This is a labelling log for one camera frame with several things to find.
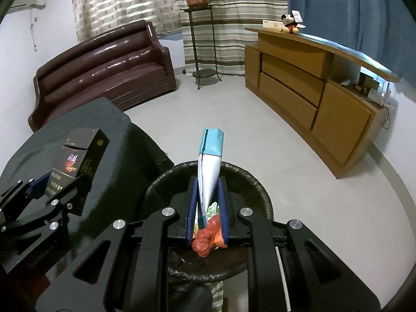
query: electrical cable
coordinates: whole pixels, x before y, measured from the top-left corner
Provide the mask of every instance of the electrical cable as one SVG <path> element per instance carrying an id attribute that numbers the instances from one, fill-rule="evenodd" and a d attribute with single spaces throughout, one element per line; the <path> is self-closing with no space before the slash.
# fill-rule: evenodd
<path id="1" fill-rule="evenodd" d="M 33 23 L 33 18 L 32 18 L 32 9 L 29 10 L 29 16 L 30 16 L 30 34 L 32 35 L 32 41 L 33 41 L 33 49 L 35 50 L 35 52 L 37 51 L 36 49 L 36 43 L 35 43 L 35 32 L 34 32 L 34 27 L 35 24 Z"/>
<path id="2" fill-rule="evenodd" d="M 391 120 L 390 120 L 390 110 L 388 109 L 388 107 L 387 107 L 386 109 L 387 109 L 387 119 L 386 119 L 386 121 L 383 123 L 382 127 L 383 127 L 384 129 L 388 130 L 388 129 L 390 129 L 390 127 L 391 127 L 392 123 L 391 123 Z"/>

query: wooden shelf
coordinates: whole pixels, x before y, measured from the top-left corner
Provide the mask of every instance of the wooden shelf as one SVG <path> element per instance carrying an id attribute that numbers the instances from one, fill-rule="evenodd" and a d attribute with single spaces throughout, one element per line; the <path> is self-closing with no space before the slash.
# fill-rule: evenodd
<path id="1" fill-rule="evenodd" d="M 245 30 L 254 31 L 259 34 L 287 38 L 296 42 L 305 43 L 313 47 L 323 49 L 330 53 L 334 53 L 335 55 L 338 55 L 349 61 L 359 64 L 364 68 L 367 68 L 371 72 L 376 73 L 378 76 L 385 79 L 386 81 L 393 83 L 397 83 L 400 81 L 400 77 L 398 75 L 396 75 L 391 70 L 387 69 L 385 66 L 381 65 L 377 61 L 373 60 L 368 55 L 350 49 L 348 47 L 344 47 L 336 42 L 325 40 L 324 38 L 307 34 L 286 34 L 281 33 L 278 30 L 271 30 L 266 28 L 245 28 Z"/>

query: green striped cloth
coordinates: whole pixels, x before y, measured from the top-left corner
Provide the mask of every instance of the green striped cloth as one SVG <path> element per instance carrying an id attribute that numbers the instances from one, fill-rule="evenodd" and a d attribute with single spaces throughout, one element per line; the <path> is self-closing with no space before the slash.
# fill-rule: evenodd
<path id="1" fill-rule="evenodd" d="M 181 9 L 187 8 L 184 0 L 179 0 L 179 4 Z M 280 20 L 281 15 L 288 12 L 288 0 L 210 0 L 210 4 L 213 6 L 218 71 L 221 74 L 244 74 L 244 46 L 257 42 L 257 33 L 244 28 L 262 24 L 263 20 Z M 193 12 L 192 18 L 199 68 L 212 68 L 215 61 L 210 12 Z M 180 19 L 186 69 L 192 72 L 195 71 L 195 60 L 188 13 L 181 12 Z"/>
<path id="2" fill-rule="evenodd" d="M 213 312 L 221 312 L 223 310 L 223 282 L 216 282 L 216 283 L 207 283 L 205 284 L 211 289 L 212 293 L 212 311 Z"/>

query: black trash bag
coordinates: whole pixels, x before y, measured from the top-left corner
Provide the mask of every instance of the black trash bag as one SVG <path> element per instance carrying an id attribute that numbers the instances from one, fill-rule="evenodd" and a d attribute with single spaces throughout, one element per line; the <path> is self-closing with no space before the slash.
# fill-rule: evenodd
<path id="1" fill-rule="evenodd" d="M 174 195 L 187 191 L 191 176 L 197 174 L 198 161 L 178 164 L 160 175 L 147 189 L 141 204 L 140 219 L 169 206 Z M 248 171 L 221 162 L 220 176 L 225 177 L 230 192 L 244 197 L 246 206 L 273 220 L 273 208 L 267 191 Z M 196 283 L 219 282 L 247 269 L 245 248 L 215 249 L 199 257 L 192 249 L 169 249 L 169 282 L 177 290 L 189 289 Z"/>

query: metal plant stand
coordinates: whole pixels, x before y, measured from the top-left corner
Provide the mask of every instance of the metal plant stand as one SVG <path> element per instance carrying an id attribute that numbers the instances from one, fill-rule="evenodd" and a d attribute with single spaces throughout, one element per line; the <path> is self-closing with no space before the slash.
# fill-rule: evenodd
<path id="1" fill-rule="evenodd" d="M 200 11 L 200 10 L 207 10 L 209 9 L 211 12 L 211 25 L 212 25 L 212 38 L 214 42 L 214 56 L 215 56 L 215 69 L 201 69 L 199 70 L 198 67 L 198 56 L 196 54 L 196 43 L 195 43 L 195 33 L 193 31 L 193 20 L 192 20 L 192 12 L 193 11 Z M 195 77 L 198 80 L 198 90 L 201 88 L 200 80 L 204 79 L 206 77 L 211 77 L 214 75 L 217 75 L 218 79 L 220 77 L 218 76 L 218 66 L 217 66 L 217 49 L 215 46 L 215 33 L 214 33 L 214 18 L 212 16 L 212 6 L 195 6 L 195 7 L 189 7 L 187 9 L 183 9 L 183 11 L 186 11 L 189 14 L 189 26 L 191 27 L 191 35 L 192 35 L 192 47 L 193 47 L 193 55 L 195 56 L 195 67 L 196 71 L 192 73 L 192 76 Z M 201 45 L 199 47 L 210 47 L 209 45 Z"/>

